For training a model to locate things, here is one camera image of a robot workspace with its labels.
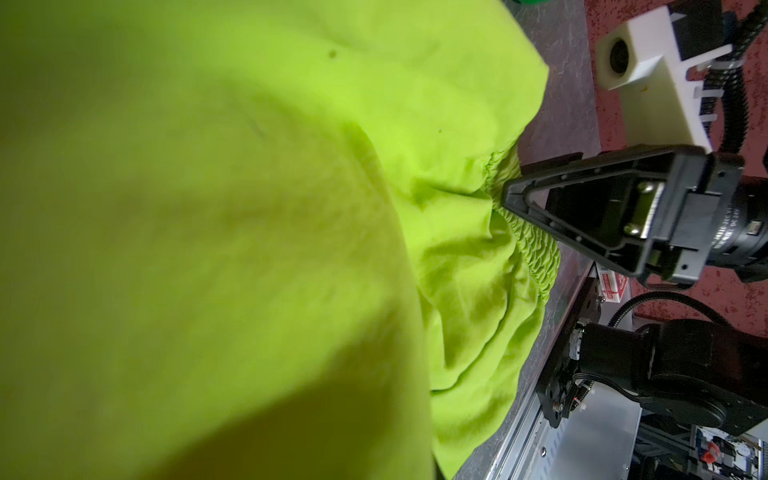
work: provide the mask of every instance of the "round hole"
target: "round hole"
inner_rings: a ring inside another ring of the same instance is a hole
[[[629,67],[629,48],[627,48],[627,42],[619,38],[614,43],[614,46],[611,48],[609,61],[611,62],[611,69],[619,75],[627,72],[627,67]]]

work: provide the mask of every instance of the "green garment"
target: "green garment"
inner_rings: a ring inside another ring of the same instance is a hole
[[[3,478],[453,476],[557,268],[492,200],[545,79],[496,0],[6,0]]]

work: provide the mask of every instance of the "gray table surface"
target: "gray table surface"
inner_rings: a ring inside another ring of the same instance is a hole
[[[576,151],[585,156],[600,152],[594,82],[584,3],[551,0],[539,5],[505,4],[547,62],[550,74],[544,101],[536,118],[518,141],[522,164]],[[561,327],[564,315],[591,261],[560,245],[561,267],[552,289],[541,332],[523,365],[518,398],[502,427],[480,445],[456,475],[457,480],[495,476],[504,451],[526,417],[533,388],[544,360]]]

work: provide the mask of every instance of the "green object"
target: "green object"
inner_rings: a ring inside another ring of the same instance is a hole
[[[453,476],[498,428],[558,263],[492,200],[547,74],[500,2],[11,0],[0,46],[4,476]]]

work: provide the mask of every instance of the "red floor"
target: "red floor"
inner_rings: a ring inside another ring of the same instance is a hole
[[[586,0],[587,27],[590,48],[594,57],[594,43],[622,22],[665,5],[664,0]],[[756,4],[756,0],[738,2],[724,0],[723,9],[735,11],[743,18]],[[764,31],[747,52],[744,67],[750,106],[750,131],[742,149],[746,159],[746,175],[766,177],[763,154],[768,146],[768,31]],[[626,147],[622,127],[618,93],[602,91],[597,85],[598,122],[603,150]],[[713,146],[717,149],[722,135],[722,124],[713,127]],[[643,289],[633,285],[635,293]],[[768,336],[768,280],[745,285],[731,270],[707,267],[690,296],[697,298],[722,313],[738,329],[755,335]],[[697,318],[698,314],[676,303],[649,303],[639,314],[655,319]]]

